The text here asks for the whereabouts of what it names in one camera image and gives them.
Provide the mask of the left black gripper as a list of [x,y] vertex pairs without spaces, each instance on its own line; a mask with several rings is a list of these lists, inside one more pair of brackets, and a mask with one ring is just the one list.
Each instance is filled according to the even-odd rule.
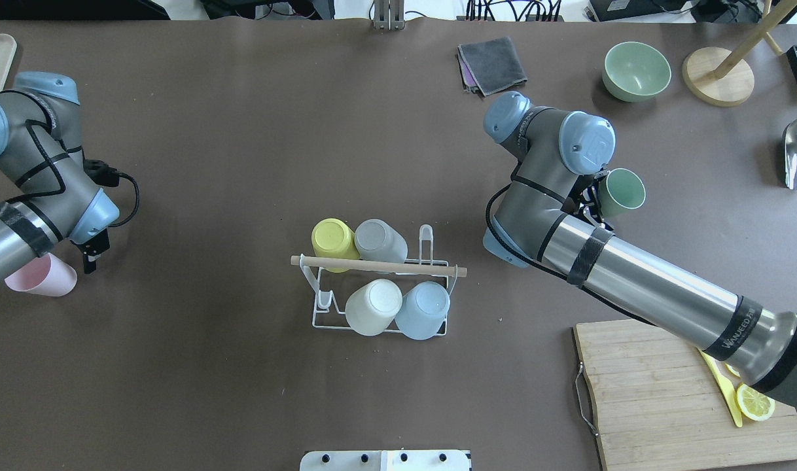
[[109,244],[109,228],[103,229],[88,239],[88,241],[81,243],[72,241],[71,243],[82,253],[82,272],[91,274],[97,269],[99,257],[111,247],[111,244]]

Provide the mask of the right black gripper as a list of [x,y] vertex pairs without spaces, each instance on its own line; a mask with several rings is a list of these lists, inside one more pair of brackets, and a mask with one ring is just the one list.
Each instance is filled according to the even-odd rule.
[[572,187],[572,215],[587,221],[592,226],[602,227],[608,230],[609,223],[605,220],[601,212],[601,206],[597,197],[598,185],[605,180],[609,172],[598,172],[595,174],[579,175],[574,187]]

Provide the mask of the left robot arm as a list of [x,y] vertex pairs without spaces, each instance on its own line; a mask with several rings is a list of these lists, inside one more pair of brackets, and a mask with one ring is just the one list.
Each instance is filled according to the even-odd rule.
[[130,176],[84,157],[72,78],[24,71],[0,92],[0,171],[21,191],[0,202],[0,281],[65,240],[94,272],[109,228],[128,222],[105,189]]

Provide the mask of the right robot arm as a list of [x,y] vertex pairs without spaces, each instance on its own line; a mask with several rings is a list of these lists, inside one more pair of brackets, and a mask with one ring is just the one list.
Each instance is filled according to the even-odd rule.
[[518,161],[500,206],[486,209],[489,253],[677,335],[797,408],[796,313],[771,312],[563,210],[577,181],[611,160],[616,134],[608,120],[505,92],[486,111],[484,129]]

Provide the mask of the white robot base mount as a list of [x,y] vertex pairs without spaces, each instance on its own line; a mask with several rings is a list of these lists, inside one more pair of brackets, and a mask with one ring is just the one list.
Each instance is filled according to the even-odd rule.
[[459,449],[397,449],[312,451],[300,460],[300,470],[471,470],[469,451]]

